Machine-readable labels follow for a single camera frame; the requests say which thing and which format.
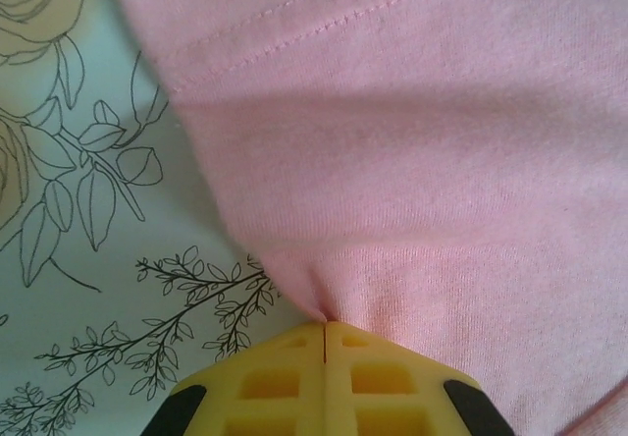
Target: rose drawing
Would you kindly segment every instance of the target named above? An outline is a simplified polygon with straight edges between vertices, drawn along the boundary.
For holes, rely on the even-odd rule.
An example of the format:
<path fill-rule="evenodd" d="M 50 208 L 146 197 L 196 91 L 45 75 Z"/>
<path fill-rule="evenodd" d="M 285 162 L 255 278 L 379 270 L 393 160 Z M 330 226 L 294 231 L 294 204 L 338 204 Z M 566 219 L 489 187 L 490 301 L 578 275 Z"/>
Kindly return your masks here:
<path fill-rule="evenodd" d="M 79 51 L 67 33 L 83 0 L 0 0 L 0 107 L 24 116 L 63 89 L 73 107 L 82 86 Z"/>

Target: seam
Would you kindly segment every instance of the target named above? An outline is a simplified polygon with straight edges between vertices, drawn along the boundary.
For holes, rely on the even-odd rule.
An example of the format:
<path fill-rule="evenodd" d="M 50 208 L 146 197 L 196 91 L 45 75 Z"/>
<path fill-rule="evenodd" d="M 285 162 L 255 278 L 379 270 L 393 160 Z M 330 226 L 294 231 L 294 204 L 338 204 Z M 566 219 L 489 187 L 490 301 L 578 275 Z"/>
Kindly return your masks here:
<path fill-rule="evenodd" d="M 610 392 L 605 394 L 595 404 L 590 406 L 585 412 L 570 422 L 565 428 L 563 428 L 558 436 L 576 436 L 581 429 L 587 429 L 588 425 L 593 422 L 595 424 L 596 418 L 600 414 L 604 414 L 608 411 L 608 408 L 613 410 L 617 400 L 621 400 L 625 396 L 628 390 L 628 376 L 624 377 L 619 385 L 615 386 Z"/>
<path fill-rule="evenodd" d="M 369 7 L 367 9 L 363 9 L 361 11 L 353 11 L 353 13 L 351 14 L 346 14 L 341 18 L 338 19 L 334 19 L 333 21 L 327 22 L 326 24 L 324 24 L 323 26 L 317 27 L 313 30 L 307 31 L 306 33 L 302 33 L 290 40 L 286 40 L 283 41 L 282 43 L 279 43 L 271 48 L 267 48 L 266 50 L 257 53 L 251 57 L 245 58 L 243 60 L 241 60 L 239 63 L 236 63 L 234 65 L 228 66 L 226 68 L 222 68 L 222 69 L 218 69 L 216 71 L 211 71 L 209 70 L 209 73 L 211 74 L 212 77 L 218 77 L 221 75 L 224 75 L 226 73 L 231 73 L 233 71 L 239 70 L 241 68 L 244 68 L 246 66 L 252 65 L 260 60 L 262 60 L 263 58 L 273 55 L 274 53 L 278 53 L 290 46 L 293 46 L 295 43 L 298 43 L 302 40 L 305 40 L 307 38 L 310 38 L 312 36 L 316 36 L 320 33 L 323 33 L 325 31 L 328 31 L 332 28 L 335 27 L 342 27 L 345 26 L 347 24 L 349 24 L 352 21 L 357 21 L 359 19 L 361 19 L 364 16 L 367 16 L 369 14 L 372 14 L 373 12 L 377 12 L 383 9 L 387 9 L 387 8 L 391 8 L 393 6 L 395 6 L 396 4 L 399 4 L 401 2 L 404 2 L 407 0 L 389 0 L 383 4 L 379 4 L 377 6 L 373 6 L 373 7 Z M 173 87 L 172 91 L 173 92 L 181 92 L 182 90 L 184 90 L 186 87 L 188 87 L 189 85 L 192 85 L 194 83 L 199 83 L 199 82 L 203 82 L 205 81 L 206 78 L 199 78 L 199 79 L 194 79 L 194 80 L 186 80 L 184 79 L 182 81 L 182 83 L 178 86 L 178 87 Z"/>
<path fill-rule="evenodd" d="M 289 0 L 289 1 L 284 2 L 283 4 L 279 4 L 279 5 L 275 6 L 275 7 L 272 7 L 270 9 L 266 9 L 265 11 L 262 11 L 262 12 L 259 12 L 257 14 L 254 14 L 254 15 L 248 17 L 247 19 L 241 21 L 238 24 L 235 24 L 235 25 L 233 25 L 231 27 L 227 27 L 227 28 L 224 28 L 222 30 L 216 31 L 216 32 L 214 32 L 214 33 L 212 33 L 210 35 L 207 35 L 207 36 L 204 36 L 203 38 L 195 40 L 195 41 L 187 44 L 186 46 L 183 46 L 182 48 L 179 48 L 179 49 L 175 50 L 170 55 L 165 56 L 162 61 L 168 61 L 168 60 L 170 60 L 170 59 L 180 55 L 181 53 L 183 53 L 185 51 L 191 50 L 191 49 L 196 48 L 198 46 L 201 46 L 203 44 L 210 43 L 210 42 L 212 42 L 214 40 L 217 40 L 217 39 L 219 39 L 219 38 L 221 38 L 223 36 L 227 36 L 227 35 L 229 35 L 231 33 L 234 33 L 235 31 L 237 31 L 237 30 L 239 30 L 239 29 L 241 29 L 243 27 L 249 26 L 249 25 L 251 25 L 251 24 L 253 24 L 253 23 L 257 22 L 257 21 L 261 21 L 261 20 L 263 20 L 263 19 L 265 19 L 267 17 L 270 17 L 270 16 L 280 12 L 282 9 L 285 9 L 286 7 L 293 6 L 294 4 L 297 4 L 297 3 L 302 2 L 302 1 L 305 1 L 305 0 Z"/>

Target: pink t-shirt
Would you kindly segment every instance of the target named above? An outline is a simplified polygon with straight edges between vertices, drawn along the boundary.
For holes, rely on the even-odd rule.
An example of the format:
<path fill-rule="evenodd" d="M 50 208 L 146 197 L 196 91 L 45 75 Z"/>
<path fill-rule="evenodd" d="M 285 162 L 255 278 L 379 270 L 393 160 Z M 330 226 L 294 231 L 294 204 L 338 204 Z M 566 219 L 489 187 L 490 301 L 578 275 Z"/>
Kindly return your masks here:
<path fill-rule="evenodd" d="M 287 297 L 628 434 L 628 0 L 122 3 Z"/>

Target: stitched hem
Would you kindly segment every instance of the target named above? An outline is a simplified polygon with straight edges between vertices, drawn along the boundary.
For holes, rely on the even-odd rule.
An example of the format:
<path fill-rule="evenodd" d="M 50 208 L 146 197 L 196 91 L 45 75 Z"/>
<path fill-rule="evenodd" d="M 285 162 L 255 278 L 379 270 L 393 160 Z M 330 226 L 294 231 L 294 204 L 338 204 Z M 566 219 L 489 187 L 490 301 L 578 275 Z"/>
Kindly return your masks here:
<path fill-rule="evenodd" d="M 207 75 L 203 76 L 203 77 L 199 77 L 199 78 L 189 78 L 189 79 L 183 79 L 183 81 L 181 81 L 179 84 L 176 84 L 175 86 L 173 86 L 171 88 L 172 92 L 178 93 L 178 92 L 182 92 L 188 88 L 190 88 L 192 85 L 194 84 L 199 84 L 202 82 L 207 81 L 210 78 L 216 78 L 219 77 L 221 75 L 224 75 L 226 73 L 230 73 L 233 71 L 237 71 L 239 69 L 245 68 L 247 66 L 250 66 L 252 64 L 257 63 L 258 61 L 271 56 L 273 54 L 276 53 L 280 53 L 282 50 L 289 48 L 291 46 L 293 46 L 294 44 L 306 40 L 310 37 L 316 36 L 318 34 L 324 33 L 328 30 L 331 30 L 335 27 L 343 27 L 346 26 L 347 24 L 354 22 L 354 21 L 358 21 L 361 18 L 368 16 L 374 12 L 378 12 L 384 9 L 389 9 L 397 4 L 400 4 L 404 1 L 407 0 L 387 0 L 385 3 L 383 4 L 379 4 L 377 6 L 371 6 L 365 9 L 361 9 L 361 10 L 354 10 L 352 13 L 348 13 L 348 14 L 344 14 L 342 17 L 337 18 L 337 19 L 333 19 L 331 21 L 328 21 L 327 23 L 323 24 L 320 27 L 317 27 L 313 30 L 309 30 L 305 33 L 301 33 L 296 37 L 293 37 L 291 39 L 288 40 L 284 40 L 283 42 L 274 45 L 271 48 L 268 48 L 262 52 L 256 53 L 253 56 L 250 57 L 246 57 L 241 59 L 238 63 L 229 65 L 227 67 L 224 68 L 220 68 L 220 69 L 215 69 L 212 70 L 211 68 L 207 68 Z M 170 56 L 166 56 L 163 59 L 160 60 L 161 63 L 167 61 L 168 59 L 170 59 Z"/>
<path fill-rule="evenodd" d="M 230 35 L 231 33 L 234 33 L 235 31 L 244 28 L 250 24 L 253 24 L 256 21 L 261 21 L 263 19 L 266 19 L 267 17 L 270 17 L 274 14 L 276 14 L 277 12 L 281 11 L 282 9 L 292 6 L 294 4 L 297 4 L 299 2 L 303 2 L 306 0 L 287 0 L 286 2 L 284 2 L 283 4 L 279 4 L 277 6 L 274 6 L 270 9 L 266 9 L 265 11 L 259 12 L 257 14 L 253 14 L 252 16 L 248 17 L 247 19 L 244 19 L 243 21 L 239 22 L 238 24 L 232 25 L 230 27 L 224 28 L 222 30 L 218 30 L 215 31 L 214 33 L 211 33 L 203 38 L 200 38 L 198 40 L 192 41 L 190 44 L 173 51 L 171 54 L 169 55 L 165 55 L 164 57 L 157 59 L 156 61 L 159 62 L 168 62 L 174 58 L 176 58 L 177 56 L 181 55 L 182 53 L 184 53 L 185 51 L 191 50 L 197 46 L 201 46 L 207 43 L 210 43 L 214 40 L 217 40 L 219 38 L 225 37 Z"/>
<path fill-rule="evenodd" d="M 560 431 L 560 436 L 619 434 L 628 424 L 628 377 L 582 416 Z"/>

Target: leaf drawing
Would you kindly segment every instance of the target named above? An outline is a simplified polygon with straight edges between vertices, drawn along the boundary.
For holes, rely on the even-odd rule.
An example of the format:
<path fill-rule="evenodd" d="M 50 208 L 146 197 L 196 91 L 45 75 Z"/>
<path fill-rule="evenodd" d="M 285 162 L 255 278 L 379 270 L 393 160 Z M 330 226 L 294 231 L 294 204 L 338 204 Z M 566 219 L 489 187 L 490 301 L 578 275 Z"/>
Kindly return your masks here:
<path fill-rule="evenodd" d="M 120 126 L 120 117 L 118 117 L 104 100 L 99 100 L 94 103 L 94 120 L 99 124 Z"/>
<path fill-rule="evenodd" d="M 124 132 L 117 125 L 96 123 L 87 127 L 78 137 L 78 142 L 87 151 L 98 153 L 116 144 Z"/>
<path fill-rule="evenodd" d="M 181 332 L 182 335 L 187 336 L 190 339 L 194 338 L 194 333 L 187 323 L 183 323 L 182 321 L 180 321 L 178 331 Z"/>
<path fill-rule="evenodd" d="M 175 350 L 170 346 L 164 347 L 164 357 L 168 360 L 168 362 L 175 368 L 179 368 L 179 357 Z"/>
<path fill-rule="evenodd" d="M 146 388 L 150 381 L 150 377 L 142 377 L 131 387 L 130 395 L 135 395 Z"/>
<path fill-rule="evenodd" d="M 146 90 L 146 78 L 141 76 L 141 52 L 137 53 L 131 73 L 131 105 L 135 120 L 142 126 L 157 122 L 168 107 L 168 99 L 159 85 L 151 91 Z"/>
<path fill-rule="evenodd" d="M 164 177 L 153 148 L 127 148 L 118 155 L 116 164 L 125 181 L 136 186 L 153 186 Z"/>
<path fill-rule="evenodd" d="M 85 79 L 85 65 L 76 44 L 67 35 L 55 43 L 55 48 L 59 56 L 57 78 L 63 88 L 66 105 L 74 109 Z"/>
<path fill-rule="evenodd" d="M 2 135 L 0 135 L 0 149 L 2 148 L 3 141 L 6 143 L 6 149 L 16 161 L 17 175 L 18 175 L 18 189 L 20 192 L 20 199 L 22 202 L 26 200 L 28 197 L 28 162 L 26 159 L 26 146 L 27 141 L 24 136 L 24 133 L 20 133 L 24 141 L 22 141 L 18 132 L 14 132 L 10 126 L 7 127 L 8 137 L 4 139 Z"/>
<path fill-rule="evenodd" d="M 22 126 L 28 143 L 28 154 L 39 175 L 46 180 L 57 179 L 75 169 L 66 148 L 42 129 Z"/>
<path fill-rule="evenodd" d="M 237 262 L 232 269 L 232 281 L 236 281 L 239 279 L 239 276 L 242 274 L 242 266 L 240 266 L 239 262 Z"/>
<path fill-rule="evenodd" d="M 68 189 L 59 181 L 50 181 L 44 191 L 48 215 L 62 232 L 70 230 L 74 206 Z"/>
<path fill-rule="evenodd" d="M 108 386 L 112 386 L 116 381 L 116 374 L 111 367 L 105 365 L 102 368 L 102 378 Z"/>
<path fill-rule="evenodd" d="M 35 112 L 28 114 L 28 121 L 51 136 L 58 135 L 63 123 L 59 97 L 51 97 Z"/>
<path fill-rule="evenodd" d="M 198 246 L 191 246 L 183 253 L 183 265 L 187 266 L 198 257 Z"/>
<path fill-rule="evenodd" d="M 45 205 L 37 203 L 26 216 L 20 237 L 20 261 L 22 280 L 30 287 L 41 267 L 57 248 L 60 236 L 59 227 L 52 221 Z"/>
<path fill-rule="evenodd" d="M 116 212 L 116 190 L 109 177 L 92 169 L 78 182 L 78 214 L 91 247 L 97 251 L 109 234 Z"/>
<path fill-rule="evenodd" d="M 210 274 L 214 276 L 216 279 L 218 279 L 219 281 L 224 281 L 224 282 L 229 281 L 229 279 L 227 279 L 227 274 L 225 274 L 219 267 L 215 266 L 214 264 L 210 264 L 208 262 L 207 269 L 209 269 Z"/>

